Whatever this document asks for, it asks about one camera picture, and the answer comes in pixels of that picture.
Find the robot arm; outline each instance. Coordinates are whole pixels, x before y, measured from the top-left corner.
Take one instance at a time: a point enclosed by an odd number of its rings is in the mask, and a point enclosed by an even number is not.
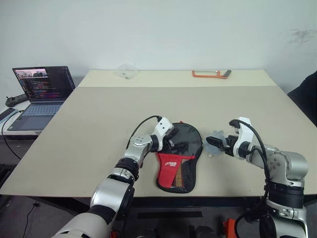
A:
[[[162,118],[152,135],[133,136],[123,158],[109,176],[96,188],[88,212],[75,216],[53,238],[106,238],[113,222],[123,219],[131,205],[139,168],[149,152],[162,150],[163,138],[173,130],[173,124]]]
[[[251,126],[248,118],[238,118]],[[230,135],[226,138],[228,146],[222,140],[207,137],[209,144],[225,151],[226,154],[239,160],[265,169],[268,168],[268,181],[264,189],[268,192],[265,204],[268,213],[260,219],[262,238],[308,238],[306,208],[303,206],[304,177],[308,172],[306,159],[294,152],[279,151],[277,148],[252,142],[254,133],[246,125],[229,123],[234,126],[239,136]]]

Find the white wall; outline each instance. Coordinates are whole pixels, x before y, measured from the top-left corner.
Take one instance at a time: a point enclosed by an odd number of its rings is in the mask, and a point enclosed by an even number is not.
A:
[[[289,92],[317,69],[316,0],[1,0],[0,100],[11,68],[263,68]]]

